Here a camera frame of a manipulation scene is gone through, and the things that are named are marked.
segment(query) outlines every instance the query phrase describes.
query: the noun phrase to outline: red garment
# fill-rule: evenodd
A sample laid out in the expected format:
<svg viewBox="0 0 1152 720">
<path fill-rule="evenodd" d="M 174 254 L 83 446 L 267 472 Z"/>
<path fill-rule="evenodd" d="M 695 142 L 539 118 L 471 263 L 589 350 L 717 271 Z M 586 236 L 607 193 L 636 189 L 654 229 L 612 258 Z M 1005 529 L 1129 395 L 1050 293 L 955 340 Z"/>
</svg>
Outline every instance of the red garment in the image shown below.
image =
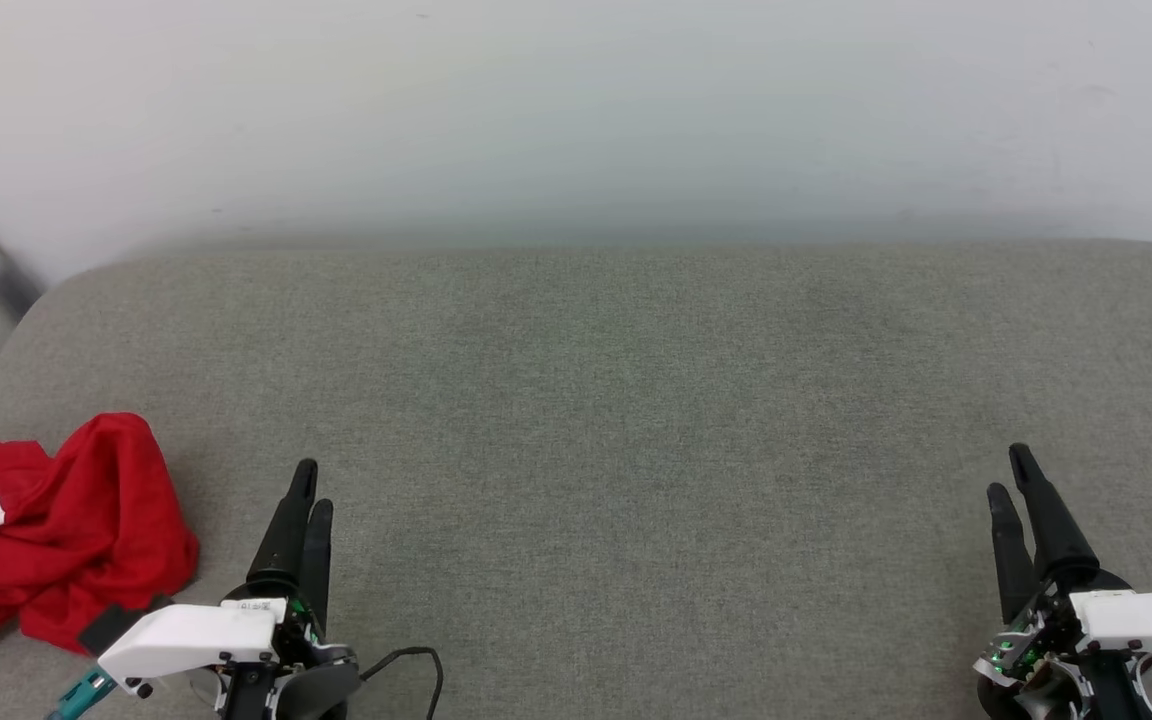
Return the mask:
<svg viewBox="0 0 1152 720">
<path fill-rule="evenodd" d="M 180 516 L 154 434 L 137 415 L 97 415 L 55 458 L 0 442 L 0 624 L 83 652 L 111 602 L 142 609 L 192 577 L 198 541 Z"/>
</svg>

